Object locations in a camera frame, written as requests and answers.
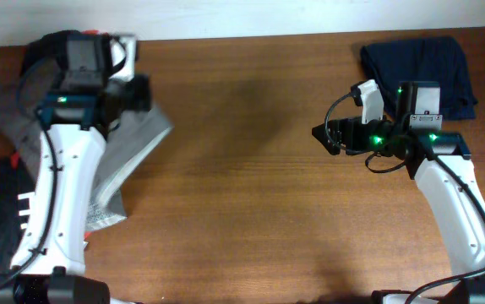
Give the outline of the grey shorts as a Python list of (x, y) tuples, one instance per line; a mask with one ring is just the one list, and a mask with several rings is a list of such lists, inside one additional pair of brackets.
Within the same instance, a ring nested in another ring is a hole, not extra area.
[[(35, 181), (40, 164), (40, 128), (32, 117), (60, 68), (45, 61), (25, 81), (20, 99), (15, 100), (19, 83), (0, 89), (0, 131), (21, 154)], [(120, 126), (108, 134), (106, 150), (95, 173), (88, 208), (86, 230), (98, 231), (125, 219), (120, 187), (142, 161), (172, 130), (172, 122), (153, 104), (149, 111), (124, 111)]]

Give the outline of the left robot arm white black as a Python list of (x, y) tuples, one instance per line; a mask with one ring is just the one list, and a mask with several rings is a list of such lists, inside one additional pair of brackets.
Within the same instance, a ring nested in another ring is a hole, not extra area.
[(107, 283), (84, 275), (85, 223), (110, 126), (150, 93), (134, 72), (137, 50), (132, 34), (74, 32), (51, 55), (63, 67), (33, 110), (39, 173), (0, 303), (116, 302)]

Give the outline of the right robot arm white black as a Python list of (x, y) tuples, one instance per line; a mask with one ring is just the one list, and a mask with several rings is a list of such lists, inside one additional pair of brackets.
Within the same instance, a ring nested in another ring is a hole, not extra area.
[(485, 201), (477, 184), (471, 152), (460, 133), (442, 129), (440, 87), (436, 82), (399, 85), (395, 117), (384, 115), (384, 99), (374, 80), (345, 95), (362, 109), (358, 117), (325, 117), (311, 134), (331, 155), (395, 157), (433, 212), (452, 275), (414, 291), (376, 290), (374, 303), (428, 303), (424, 294), (442, 285), (452, 289), (439, 303), (485, 303)]

